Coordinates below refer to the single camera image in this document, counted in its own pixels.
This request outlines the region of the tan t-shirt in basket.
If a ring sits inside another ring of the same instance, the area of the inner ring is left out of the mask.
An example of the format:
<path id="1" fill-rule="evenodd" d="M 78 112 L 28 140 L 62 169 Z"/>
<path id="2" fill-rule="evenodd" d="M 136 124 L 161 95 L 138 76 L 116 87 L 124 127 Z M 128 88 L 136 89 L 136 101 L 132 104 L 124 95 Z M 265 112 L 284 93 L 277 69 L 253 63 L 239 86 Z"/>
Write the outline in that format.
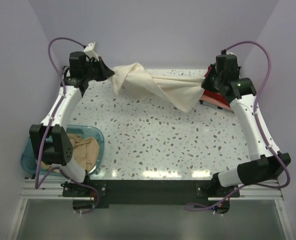
<path id="1" fill-rule="evenodd" d="M 72 156 L 80 167 L 88 173 L 96 166 L 100 145 L 94 137 L 83 138 L 78 134 L 68 134 L 68 138 L 72 144 Z"/>

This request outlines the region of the cream white t-shirt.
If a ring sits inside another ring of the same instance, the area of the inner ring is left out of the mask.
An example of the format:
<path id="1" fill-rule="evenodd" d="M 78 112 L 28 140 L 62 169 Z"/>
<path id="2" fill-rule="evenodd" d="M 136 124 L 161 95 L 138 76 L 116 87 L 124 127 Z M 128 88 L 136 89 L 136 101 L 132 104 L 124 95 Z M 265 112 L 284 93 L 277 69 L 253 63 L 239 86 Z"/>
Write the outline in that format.
<path id="1" fill-rule="evenodd" d="M 113 71 L 111 83 L 116 96 L 122 88 L 140 101 L 155 95 L 185 113 L 197 104 L 205 91 L 203 77 L 151 74 L 137 62 L 116 66 Z"/>

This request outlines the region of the aluminium frame rail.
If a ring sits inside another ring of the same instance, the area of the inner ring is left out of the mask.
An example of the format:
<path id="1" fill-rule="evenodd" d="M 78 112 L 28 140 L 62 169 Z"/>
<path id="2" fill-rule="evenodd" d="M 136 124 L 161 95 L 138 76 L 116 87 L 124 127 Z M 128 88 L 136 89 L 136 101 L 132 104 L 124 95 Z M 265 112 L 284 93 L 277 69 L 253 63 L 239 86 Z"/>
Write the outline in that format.
<path id="1" fill-rule="evenodd" d="M 35 189 L 34 179 L 25 179 L 20 193 L 21 199 L 56 200 L 63 197 L 64 179 L 46 179 L 38 189 Z"/>

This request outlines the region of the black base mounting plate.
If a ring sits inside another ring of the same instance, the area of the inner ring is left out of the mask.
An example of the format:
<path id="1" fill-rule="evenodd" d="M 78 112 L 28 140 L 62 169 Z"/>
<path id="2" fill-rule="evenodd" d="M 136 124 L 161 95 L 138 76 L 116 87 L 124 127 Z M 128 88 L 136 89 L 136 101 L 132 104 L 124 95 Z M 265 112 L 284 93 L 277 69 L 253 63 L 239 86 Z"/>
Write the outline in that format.
<path id="1" fill-rule="evenodd" d="M 64 182 L 62 196 L 74 198 L 74 210 L 108 209 L 111 205 L 185 205 L 208 207 L 209 198 L 222 199 L 237 189 L 236 185 L 210 190 L 210 180 L 94 180 L 81 186 Z"/>

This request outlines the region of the folded red t-shirt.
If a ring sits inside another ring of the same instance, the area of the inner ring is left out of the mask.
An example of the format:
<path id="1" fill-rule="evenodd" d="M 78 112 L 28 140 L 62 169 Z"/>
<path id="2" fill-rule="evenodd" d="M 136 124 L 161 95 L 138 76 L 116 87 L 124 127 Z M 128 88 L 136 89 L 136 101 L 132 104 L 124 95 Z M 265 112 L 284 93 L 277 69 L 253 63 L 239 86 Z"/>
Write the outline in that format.
<path id="1" fill-rule="evenodd" d="M 217 92 L 205 90 L 199 101 L 201 104 L 208 104 L 213 108 L 231 110 L 229 103 Z"/>

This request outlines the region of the folded pink t-shirt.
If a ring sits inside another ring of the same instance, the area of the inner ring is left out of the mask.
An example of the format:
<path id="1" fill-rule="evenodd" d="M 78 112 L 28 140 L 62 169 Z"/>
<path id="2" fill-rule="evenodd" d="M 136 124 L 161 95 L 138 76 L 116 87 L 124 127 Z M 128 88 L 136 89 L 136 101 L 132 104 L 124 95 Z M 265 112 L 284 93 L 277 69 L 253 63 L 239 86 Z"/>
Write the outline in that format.
<path id="1" fill-rule="evenodd" d="M 223 109 L 230 109 L 230 106 L 224 101 L 224 99 L 222 99 L 220 97 L 213 98 L 211 96 L 203 94 L 201 96 L 200 100 L 214 104 L 214 105 L 218 105 L 218 106 L 222 107 Z"/>

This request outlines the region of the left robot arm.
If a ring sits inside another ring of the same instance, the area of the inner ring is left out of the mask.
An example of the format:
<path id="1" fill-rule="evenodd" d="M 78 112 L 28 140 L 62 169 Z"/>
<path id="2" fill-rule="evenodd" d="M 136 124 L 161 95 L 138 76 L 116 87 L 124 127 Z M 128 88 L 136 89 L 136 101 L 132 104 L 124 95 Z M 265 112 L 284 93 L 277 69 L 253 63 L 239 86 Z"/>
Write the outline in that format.
<path id="1" fill-rule="evenodd" d="M 29 128 L 29 137 L 37 161 L 36 174 L 41 164 L 59 170 L 75 181 L 74 191 L 87 196 L 92 184 L 85 180 L 86 170 L 73 158 L 73 146 L 66 132 L 68 121 L 77 103 L 83 98 L 90 81 L 105 81 L 114 72 L 109 69 L 95 50 L 75 51 L 69 55 L 68 73 L 61 76 L 60 89 L 48 115 L 39 124 Z"/>

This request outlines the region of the teal plastic basket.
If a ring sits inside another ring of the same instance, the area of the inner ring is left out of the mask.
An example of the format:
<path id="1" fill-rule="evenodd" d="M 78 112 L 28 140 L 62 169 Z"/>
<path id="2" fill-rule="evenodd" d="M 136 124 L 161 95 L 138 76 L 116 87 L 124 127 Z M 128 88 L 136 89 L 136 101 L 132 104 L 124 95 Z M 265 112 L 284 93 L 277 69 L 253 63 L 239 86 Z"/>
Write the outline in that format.
<path id="1" fill-rule="evenodd" d="M 95 167 L 90 172 L 87 172 L 89 175 L 97 174 L 98 168 L 101 165 L 101 161 L 103 159 L 105 149 L 105 140 L 102 132 L 96 127 L 81 125 L 68 125 L 66 132 L 67 135 L 76 134 L 81 135 L 83 138 L 93 137 L 97 140 L 100 146 L 98 160 L 96 161 Z M 32 175 L 36 173 L 37 160 L 35 159 L 33 147 L 30 140 L 28 140 L 26 147 L 21 155 L 20 164 L 25 172 Z"/>

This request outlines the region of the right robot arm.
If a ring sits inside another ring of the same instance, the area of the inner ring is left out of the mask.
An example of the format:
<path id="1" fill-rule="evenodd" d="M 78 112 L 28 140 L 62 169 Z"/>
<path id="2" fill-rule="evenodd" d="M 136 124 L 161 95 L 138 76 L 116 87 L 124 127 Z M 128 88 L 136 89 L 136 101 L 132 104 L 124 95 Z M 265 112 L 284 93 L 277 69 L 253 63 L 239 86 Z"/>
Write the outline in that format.
<path id="1" fill-rule="evenodd" d="M 238 58 L 234 54 L 220 54 L 201 85 L 205 90 L 219 93 L 235 113 L 243 131 L 250 160 L 235 169 L 215 173 L 211 192 L 223 196 L 231 186 L 257 185 L 276 179 L 291 163 L 289 153 L 282 153 L 273 140 L 261 114 L 256 89 L 250 78 L 240 78 Z"/>

